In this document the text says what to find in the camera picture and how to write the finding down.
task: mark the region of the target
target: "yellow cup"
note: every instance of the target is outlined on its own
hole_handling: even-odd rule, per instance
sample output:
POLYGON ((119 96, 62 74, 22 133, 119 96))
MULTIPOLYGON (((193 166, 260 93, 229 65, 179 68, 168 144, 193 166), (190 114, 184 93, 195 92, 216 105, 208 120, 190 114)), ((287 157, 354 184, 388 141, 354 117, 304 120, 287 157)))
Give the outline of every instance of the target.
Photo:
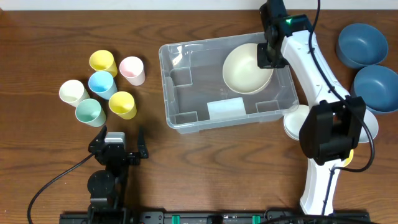
POLYGON ((354 149, 352 149, 351 152, 349 152, 349 158, 346 159, 343 167, 348 166, 351 163, 351 161, 353 160, 353 157, 354 157, 354 149))
POLYGON ((90 56, 90 66, 99 71, 106 71, 115 77, 118 74, 118 68, 114 61, 113 55, 107 50, 97 50, 90 56))
POLYGON ((109 108, 123 119, 132 119, 137 114, 134 98, 125 91, 117 92, 109 99, 109 108))

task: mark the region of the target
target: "transparent storage container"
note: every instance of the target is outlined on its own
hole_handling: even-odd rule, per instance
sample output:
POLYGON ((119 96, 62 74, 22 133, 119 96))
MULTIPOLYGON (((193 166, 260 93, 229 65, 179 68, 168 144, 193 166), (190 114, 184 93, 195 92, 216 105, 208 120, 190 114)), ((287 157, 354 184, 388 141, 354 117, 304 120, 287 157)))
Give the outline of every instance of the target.
POLYGON ((254 95, 230 90, 223 80, 228 54, 246 43, 265 42, 264 33, 167 44, 159 50, 166 122, 179 133, 275 121, 299 100, 289 67, 274 69, 270 84, 254 95))

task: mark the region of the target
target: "white plate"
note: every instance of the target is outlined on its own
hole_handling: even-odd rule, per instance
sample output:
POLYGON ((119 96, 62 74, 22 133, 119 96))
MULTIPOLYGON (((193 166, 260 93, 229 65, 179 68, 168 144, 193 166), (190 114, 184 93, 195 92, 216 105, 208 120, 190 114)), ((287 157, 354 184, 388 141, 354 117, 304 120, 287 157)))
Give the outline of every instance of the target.
MULTIPOLYGON (((369 110, 366 110, 363 121, 370 130, 372 138, 374 139, 379 132, 379 123, 376 117, 369 110)), ((367 142, 369 142, 368 136, 366 135, 365 129, 362 128, 361 135, 359 136, 359 143, 367 142)))
POLYGON ((300 129, 309 113, 310 108, 308 106, 299 105, 297 110, 285 115, 284 129, 286 134, 293 140, 299 140, 300 129))

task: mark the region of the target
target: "dark blue bowl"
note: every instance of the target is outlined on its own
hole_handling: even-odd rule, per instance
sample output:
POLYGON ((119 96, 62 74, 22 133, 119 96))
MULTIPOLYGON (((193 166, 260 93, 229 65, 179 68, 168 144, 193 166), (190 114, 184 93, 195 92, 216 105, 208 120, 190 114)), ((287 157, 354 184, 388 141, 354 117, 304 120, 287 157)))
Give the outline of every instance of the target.
POLYGON ((349 68, 377 65, 386 59, 386 37, 373 26, 351 24, 341 31, 336 45, 338 58, 349 68))
POLYGON ((373 114, 398 111, 398 75, 379 65, 362 68, 354 79, 351 95, 362 96, 373 114))

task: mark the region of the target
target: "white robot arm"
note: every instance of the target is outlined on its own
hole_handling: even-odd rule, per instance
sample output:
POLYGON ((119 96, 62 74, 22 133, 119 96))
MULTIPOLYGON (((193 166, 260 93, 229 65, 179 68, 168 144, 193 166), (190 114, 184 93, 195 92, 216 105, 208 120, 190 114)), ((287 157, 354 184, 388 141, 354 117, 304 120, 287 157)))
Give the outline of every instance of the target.
POLYGON ((300 145, 308 157, 307 181, 300 206, 307 215, 329 215, 333 213, 333 196, 340 173, 339 169, 333 170, 334 175, 331 176, 331 170, 344 166, 350 150, 358 145, 361 125, 354 119, 354 112, 347 110, 330 91, 325 79, 362 119, 365 104, 360 98, 349 97, 348 91, 332 73, 313 34, 313 53, 325 77, 320 73, 310 53, 312 25, 306 15, 287 15, 283 0, 268 0, 260 8, 260 13, 267 43, 258 45, 258 66, 280 68, 290 65, 310 107, 310 114, 300 130, 300 145), (325 198, 328 185, 330 191, 325 198))
MULTIPOLYGON (((328 86, 315 66, 312 56, 309 54, 309 38, 310 33, 307 30, 294 32, 292 36, 285 37, 282 43, 281 52, 283 57, 288 61, 289 65, 296 73, 305 96, 307 97, 308 105, 311 108, 314 105, 319 105, 322 100, 326 100, 331 103, 339 101, 339 99, 333 93, 329 92, 328 86)), ((329 79, 329 82, 335 86, 336 91, 341 96, 349 95, 348 91, 340 85, 326 63, 326 60, 319 49, 315 34, 313 34, 312 42, 312 45, 315 48, 315 56, 317 57, 326 77, 329 79)), ((307 180, 305 183, 304 194, 300 199, 300 206, 305 214, 321 215, 323 200, 326 195, 330 176, 330 169, 334 166, 341 167, 343 165, 344 161, 341 159, 328 161, 323 166, 318 165, 313 159, 308 159, 307 180)), ((325 215, 333 213, 333 196, 339 173, 340 170, 336 170, 335 175, 333 176, 325 215)))

